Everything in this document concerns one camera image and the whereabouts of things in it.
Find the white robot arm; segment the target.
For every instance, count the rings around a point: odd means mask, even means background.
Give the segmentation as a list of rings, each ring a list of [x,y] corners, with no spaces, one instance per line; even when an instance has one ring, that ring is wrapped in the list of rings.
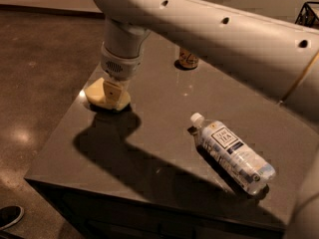
[[[319,31],[202,0],[94,0],[106,17],[101,66],[126,82],[149,32],[319,123]]]

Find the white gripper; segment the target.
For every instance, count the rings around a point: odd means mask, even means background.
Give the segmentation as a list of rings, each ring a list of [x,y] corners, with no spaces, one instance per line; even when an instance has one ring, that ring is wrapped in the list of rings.
[[[129,80],[142,61],[144,41],[150,32],[136,25],[107,18],[101,48],[102,69],[117,81]],[[124,91],[120,83],[111,80],[104,80],[103,89],[108,103],[117,103]]]

